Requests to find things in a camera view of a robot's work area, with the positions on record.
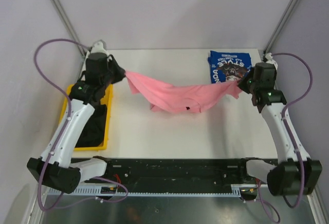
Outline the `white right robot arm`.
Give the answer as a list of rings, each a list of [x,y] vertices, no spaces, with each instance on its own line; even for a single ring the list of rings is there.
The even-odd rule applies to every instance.
[[[277,70],[260,62],[239,81],[239,88],[252,96],[252,104],[265,120],[277,150],[276,166],[262,159],[249,159],[237,170],[242,183],[255,178],[266,183],[274,196],[310,195],[322,172],[319,160],[311,159],[290,120],[287,101],[274,88]]]

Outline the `pink t-shirt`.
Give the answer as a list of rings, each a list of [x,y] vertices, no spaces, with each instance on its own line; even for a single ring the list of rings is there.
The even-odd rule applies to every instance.
[[[174,86],[132,71],[127,71],[125,75],[131,92],[143,95],[153,112],[202,113],[212,108],[224,96],[230,95],[237,99],[242,92],[237,81]]]

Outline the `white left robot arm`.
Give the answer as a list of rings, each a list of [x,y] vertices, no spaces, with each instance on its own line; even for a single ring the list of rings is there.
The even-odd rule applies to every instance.
[[[72,163],[71,158],[75,148],[106,147],[112,84],[124,77],[125,71],[113,55],[106,51],[87,55],[85,70],[65,96],[64,114],[49,145],[39,158],[27,162],[27,169],[41,185],[70,194],[80,182],[91,178],[104,183],[112,180],[114,171],[106,159],[95,156]]]

